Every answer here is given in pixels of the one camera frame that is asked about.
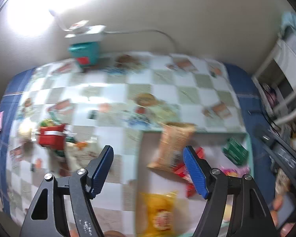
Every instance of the screw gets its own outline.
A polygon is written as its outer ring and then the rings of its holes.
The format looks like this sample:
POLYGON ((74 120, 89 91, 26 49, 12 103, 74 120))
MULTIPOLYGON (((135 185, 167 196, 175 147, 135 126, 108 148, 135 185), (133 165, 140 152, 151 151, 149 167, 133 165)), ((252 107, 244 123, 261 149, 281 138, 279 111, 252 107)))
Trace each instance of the screw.
POLYGON ((220 174, 220 170, 219 170, 218 168, 213 168, 213 169, 212 169, 212 173, 213 173, 214 175, 219 175, 219 174, 220 174))
POLYGON ((250 181, 250 180, 252 180, 252 176, 251 175, 248 175, 248 174, 245 174, 245 179, 248 180, 248 181, 250 181))
POLYGON ((86 172, 86 170, 85 170, 84 168, 79 168, 79 169, 77 170, 77 174, 78 174, 78 175, 83 175, 85 172, 86 172))
POLYGON ((51 173, 48 173, 48 174, 44 175, 44 178, 46 181, 50 181, 53 179, 53 175, 51 173))

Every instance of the brown snack bag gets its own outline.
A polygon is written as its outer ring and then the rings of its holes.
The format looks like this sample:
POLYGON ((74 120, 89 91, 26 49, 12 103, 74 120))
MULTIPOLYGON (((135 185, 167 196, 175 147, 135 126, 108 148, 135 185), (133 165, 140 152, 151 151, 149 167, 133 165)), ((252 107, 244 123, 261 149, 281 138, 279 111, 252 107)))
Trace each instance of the brown snack bag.
POLYGON ((284 195, 289 191, 290 180, 284 173, 283 169, 279 169, 275 180, 275 192, 279 195, 284 195))
POLYGON ((173 169, 183 160, 183 148, 194 132, 194 124, 163 124, 158 156, 147 167, 173 172, 173 169))

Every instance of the blue gripper pad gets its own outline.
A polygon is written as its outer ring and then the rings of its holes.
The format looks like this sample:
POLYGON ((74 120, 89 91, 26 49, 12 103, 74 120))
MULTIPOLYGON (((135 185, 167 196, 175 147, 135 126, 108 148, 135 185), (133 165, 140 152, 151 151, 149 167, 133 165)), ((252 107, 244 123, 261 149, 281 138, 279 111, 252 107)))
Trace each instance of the blue gripper pad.
POLYGON ((92 188, 90 190, 90 196, 95 198, 97 194, 99 194, 102 190, 104 185, 105 179, 109 173, 111 164, 114 158, 113 148, 108 146, 105 150, 106 146, 104 147, 103 151, 100 153, 97 159, 101 159, 99 166, 95 172, 95 175, 92 178, 92 188))
POLYGON ((206 176, 203 172, 204 169, 202 170, 200 164, 197 162, 197 160, 201 159, 197 157, 194 149, 191 146, 187 146, 183 149, 183 160, 197 193, 206 199, 209 194, 206 186, 206 176))

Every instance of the white wall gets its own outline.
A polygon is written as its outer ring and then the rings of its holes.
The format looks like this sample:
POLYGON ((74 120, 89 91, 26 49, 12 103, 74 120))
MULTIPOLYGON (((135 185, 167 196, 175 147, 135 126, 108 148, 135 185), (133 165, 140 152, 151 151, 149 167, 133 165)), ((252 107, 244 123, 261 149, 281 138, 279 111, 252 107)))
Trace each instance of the white wall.
MULTIPOLYGON (((268 54, 282 12, 291 10, 286 0, 10 0, 0 13, 0 99, 15 74, 70 56, 50 6, 62 12, 68 26, 86 19, 108 30, 157 28, 172 35, 181 52, 234 63, 247 72, 268 54)), ((109 36, 102 50, 171 46, 163 36, 145 33, 109 36)))

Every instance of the green box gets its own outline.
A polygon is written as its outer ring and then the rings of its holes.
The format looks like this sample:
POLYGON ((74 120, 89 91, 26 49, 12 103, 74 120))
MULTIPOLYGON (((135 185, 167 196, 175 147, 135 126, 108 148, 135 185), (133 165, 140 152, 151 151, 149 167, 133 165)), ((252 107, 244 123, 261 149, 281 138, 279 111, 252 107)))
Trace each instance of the green box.
POLYGON ((230 138, 223 147, 223 153, 230 159, 235 165, 243 165, 248 158, 248 151, 235 139, 230 138))

